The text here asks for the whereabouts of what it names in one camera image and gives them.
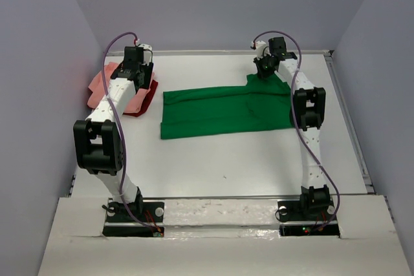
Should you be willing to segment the green t shirt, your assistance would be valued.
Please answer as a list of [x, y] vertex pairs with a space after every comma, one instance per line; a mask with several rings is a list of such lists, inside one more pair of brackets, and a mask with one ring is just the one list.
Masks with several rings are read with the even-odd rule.
[[160, 138], [288, 129], [289, 114], [288, 83], [249, 74], [245, 85], [164, 92]]

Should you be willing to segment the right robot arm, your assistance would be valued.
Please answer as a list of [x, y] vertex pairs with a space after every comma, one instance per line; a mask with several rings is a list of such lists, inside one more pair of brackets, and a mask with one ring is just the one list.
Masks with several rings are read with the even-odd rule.
[[254, 64], [259, 78], [278, 73], [290, 85], [290, 122], [300, 140], [301, 194], [297, 200], [280, 202], [276, 218], [280, 222], [326, 221], [329, 208], [333, 207], [331, 192], [338, 192], [320, 160], [326, 91], [301, 71], [302, 55], [289, 52], [285, 38], [273, 37], [268, 42], [255, 38], [251, 49], [256, 52]]

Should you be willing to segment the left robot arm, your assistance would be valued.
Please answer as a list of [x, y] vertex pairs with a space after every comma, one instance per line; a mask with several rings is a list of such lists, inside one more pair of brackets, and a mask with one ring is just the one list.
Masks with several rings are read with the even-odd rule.
[[124, 49], [124, 59], [109, 79], [104, 78], [103, 97], [85, 120], [73, 126], [78, 166], [99, 179], [113, 201], [106, 210], [140, 222], [142, 193], [126, 173], [126, 146], [120, 117], [140, 90], [148, 89], [153, 73], [153, 51], [149, 45]]

